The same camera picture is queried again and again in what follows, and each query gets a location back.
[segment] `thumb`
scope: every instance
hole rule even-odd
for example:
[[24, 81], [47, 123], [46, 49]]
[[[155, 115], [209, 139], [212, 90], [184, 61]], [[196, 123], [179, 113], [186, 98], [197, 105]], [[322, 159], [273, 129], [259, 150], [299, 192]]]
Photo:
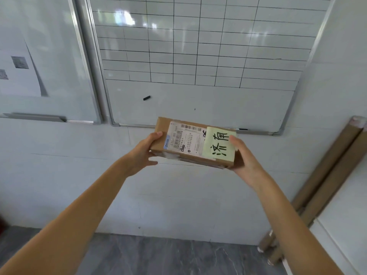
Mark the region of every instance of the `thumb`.
[[241, 139], [233, 135], [230, 135], [229, 141], [232, 143], [232, 145], [238, 148], [245, 163], [248, 162], [252, 157], [254, 157], [251, 151], [248, 149], [248, 147]]
[[151, 134], [149, 134], [149, 136], [144, 140], [144, 144], [148, 147], [150, 147], [150, 145], [154, 142], [154, 140], [159, 139], [160, 137], [162, 137], [163, 132], [153, 132]]

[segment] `black mark on whiteboard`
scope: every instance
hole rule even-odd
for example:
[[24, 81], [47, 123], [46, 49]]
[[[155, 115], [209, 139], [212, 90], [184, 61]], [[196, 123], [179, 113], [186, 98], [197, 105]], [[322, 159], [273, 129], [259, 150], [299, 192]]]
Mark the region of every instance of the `black mark on whiteboard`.
[[27, 61], [24, 57], [11, 56], [11, 58], [13, 59], [13, 64], [16, 69], [29, 69]]
[[5, 69], [0, 69], [0, 79], [9, 80], [8, 76], [6, 75]]

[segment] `hand-drawn table grid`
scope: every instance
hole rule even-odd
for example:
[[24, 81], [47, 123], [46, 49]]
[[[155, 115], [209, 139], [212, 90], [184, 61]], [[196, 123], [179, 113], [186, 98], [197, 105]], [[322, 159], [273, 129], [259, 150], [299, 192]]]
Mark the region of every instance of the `hand-drawn table grid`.
[[294, 91], [330, 0], [90, 0], [106, 79]]

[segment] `white label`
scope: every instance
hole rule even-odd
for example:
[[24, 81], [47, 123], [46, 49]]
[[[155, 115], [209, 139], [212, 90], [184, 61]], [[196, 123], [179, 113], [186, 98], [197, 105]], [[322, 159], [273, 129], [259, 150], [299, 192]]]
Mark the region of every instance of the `white label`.
[[205, 136], [204, 128], [171, 122], [164, 149], [203, 157]]

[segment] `person's left hand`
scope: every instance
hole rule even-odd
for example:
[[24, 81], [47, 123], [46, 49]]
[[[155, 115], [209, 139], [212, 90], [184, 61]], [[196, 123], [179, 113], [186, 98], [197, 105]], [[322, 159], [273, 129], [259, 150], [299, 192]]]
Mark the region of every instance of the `person's left hand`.
[[150, 146], [154, 140], [162, 137], [163, 132], [154, 132], [149, 134], [147, 138], [141, 140], [135, 148], [133, 148], [128, 154], [126, 154], [123, 158], [126, 158], [128, 163], [127, 176], [133, 176], [141, 169], [146, 166], [157, 165], [157, 161], [150, 161], [149, 158], [155, 156], [151, 153]]

